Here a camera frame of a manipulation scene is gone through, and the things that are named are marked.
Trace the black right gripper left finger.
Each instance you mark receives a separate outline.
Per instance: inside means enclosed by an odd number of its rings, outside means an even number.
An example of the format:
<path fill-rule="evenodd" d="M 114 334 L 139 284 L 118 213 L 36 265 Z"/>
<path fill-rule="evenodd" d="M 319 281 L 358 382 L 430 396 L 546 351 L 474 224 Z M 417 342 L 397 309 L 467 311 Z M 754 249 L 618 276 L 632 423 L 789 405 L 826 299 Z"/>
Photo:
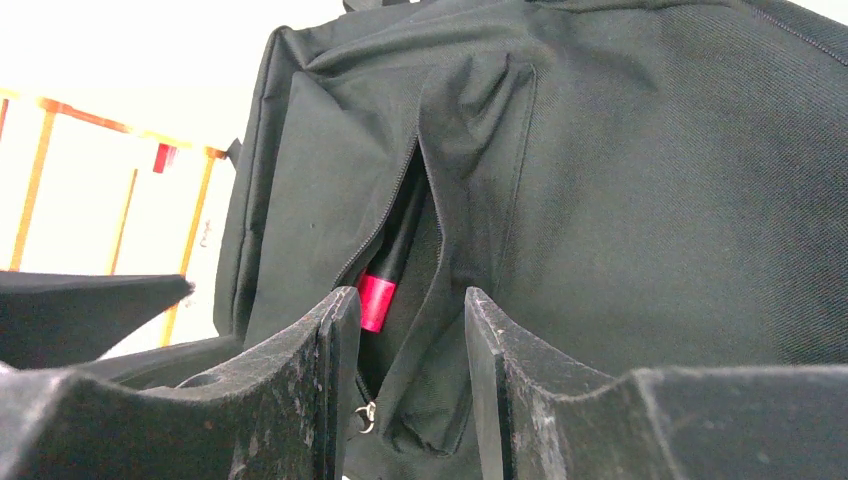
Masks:
<path fill-rule="evenodd" d="M 1 376 L 5 479 L 338 479 L 360 335 L 356 289 L 175 387 L 78 369 Z"/>

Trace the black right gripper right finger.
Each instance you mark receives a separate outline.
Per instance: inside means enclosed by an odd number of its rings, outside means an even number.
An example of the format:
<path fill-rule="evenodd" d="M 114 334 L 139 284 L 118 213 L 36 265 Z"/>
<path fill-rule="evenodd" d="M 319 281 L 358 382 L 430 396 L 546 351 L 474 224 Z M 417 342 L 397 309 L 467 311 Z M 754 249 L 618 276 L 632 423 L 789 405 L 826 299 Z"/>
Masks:
<path fill-rule="evenodd" d="M 843 479 L 847 369 L 636 369 L 614 378 L 465 295 L 487 479 Z"/>

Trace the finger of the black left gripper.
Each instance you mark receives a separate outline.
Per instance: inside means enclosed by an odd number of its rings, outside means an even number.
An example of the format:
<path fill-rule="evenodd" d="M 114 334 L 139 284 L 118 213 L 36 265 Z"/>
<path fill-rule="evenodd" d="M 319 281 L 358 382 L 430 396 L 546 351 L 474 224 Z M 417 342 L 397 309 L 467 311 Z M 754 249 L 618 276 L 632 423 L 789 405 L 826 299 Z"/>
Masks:
<path fill-rule="evenodd" d="M 1 273 L 1 361 L 17 369 L 93 361 L 194 290 L 179 274 Z"/>
<path fill-rule="evenodd" d="M 176 387 L 242 351 L 237 337 L 223 336 L 87 362 L 79 370 L 135 390 Z"/>

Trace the pink black marker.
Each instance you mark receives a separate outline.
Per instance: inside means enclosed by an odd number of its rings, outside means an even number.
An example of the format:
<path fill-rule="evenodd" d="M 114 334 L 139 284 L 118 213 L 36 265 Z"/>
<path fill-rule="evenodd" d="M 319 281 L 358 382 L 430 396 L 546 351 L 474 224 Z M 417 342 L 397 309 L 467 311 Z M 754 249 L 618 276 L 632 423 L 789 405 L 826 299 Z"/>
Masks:
<path fill-rule="evenodd" d="M 427 194 L 422 162 L 414 162 L 410 176 L 396 199 L 383 231 L 380 248 L 357 285 L 361 302 L 361 328 L 380 333 L 406 269 Z"/>

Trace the black student backpack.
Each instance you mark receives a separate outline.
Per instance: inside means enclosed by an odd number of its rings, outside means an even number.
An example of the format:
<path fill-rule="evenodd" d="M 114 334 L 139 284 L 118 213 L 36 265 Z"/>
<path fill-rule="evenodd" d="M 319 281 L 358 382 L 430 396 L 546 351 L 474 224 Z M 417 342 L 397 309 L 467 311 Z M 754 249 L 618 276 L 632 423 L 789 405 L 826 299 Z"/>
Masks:
<path fill-rule="evenodd" d="M 464 297 L 611 376 L 847 359 L 847 28 L 788 1 L 421 1 L 269 37 L 213 319 L 252 347 L 355 284 L 356 479 L 478 479 Z"/>

